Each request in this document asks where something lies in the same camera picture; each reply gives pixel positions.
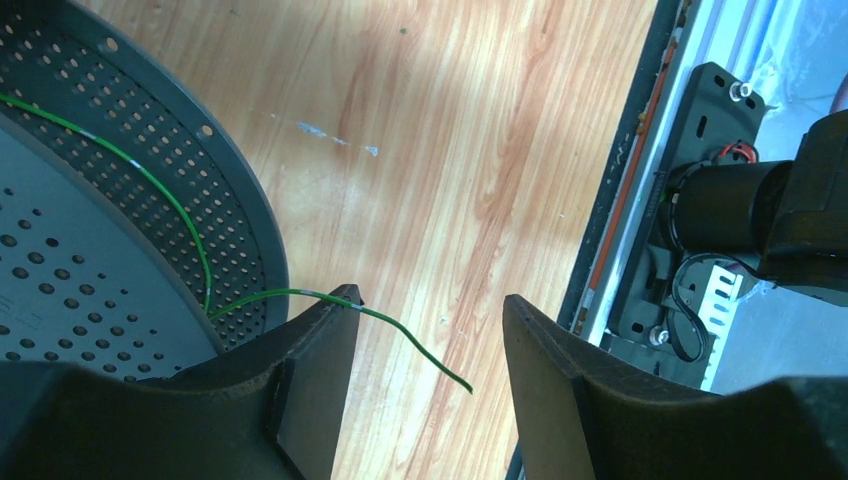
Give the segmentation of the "dark grey spool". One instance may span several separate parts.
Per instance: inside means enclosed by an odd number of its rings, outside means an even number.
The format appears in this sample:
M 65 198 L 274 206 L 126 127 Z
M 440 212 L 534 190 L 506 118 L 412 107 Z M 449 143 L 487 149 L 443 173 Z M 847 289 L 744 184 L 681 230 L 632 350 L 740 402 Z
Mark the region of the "dark grey spool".
M 277 222 L 174 75 L 74 1 L 1 5 L 1 357 L 170 377 L 285 323 Z

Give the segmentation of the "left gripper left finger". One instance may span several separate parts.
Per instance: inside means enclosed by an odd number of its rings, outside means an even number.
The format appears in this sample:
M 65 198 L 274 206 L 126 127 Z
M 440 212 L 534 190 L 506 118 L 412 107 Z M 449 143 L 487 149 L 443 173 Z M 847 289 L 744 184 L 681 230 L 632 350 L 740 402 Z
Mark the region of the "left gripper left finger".
M 5 479 L 327 479 L 357 341 L 359 288 L 166 380 L 69 363 L 1 366 Z

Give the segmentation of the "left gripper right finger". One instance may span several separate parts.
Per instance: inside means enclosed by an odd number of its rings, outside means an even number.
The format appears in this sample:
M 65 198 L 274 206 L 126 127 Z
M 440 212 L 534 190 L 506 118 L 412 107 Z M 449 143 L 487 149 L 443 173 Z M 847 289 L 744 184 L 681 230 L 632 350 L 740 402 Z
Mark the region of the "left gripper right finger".
M 503 337 L 530 479 L 843 479 L 847 381 L 784 377 L 728 396 L 636 368 L 517 294 Z

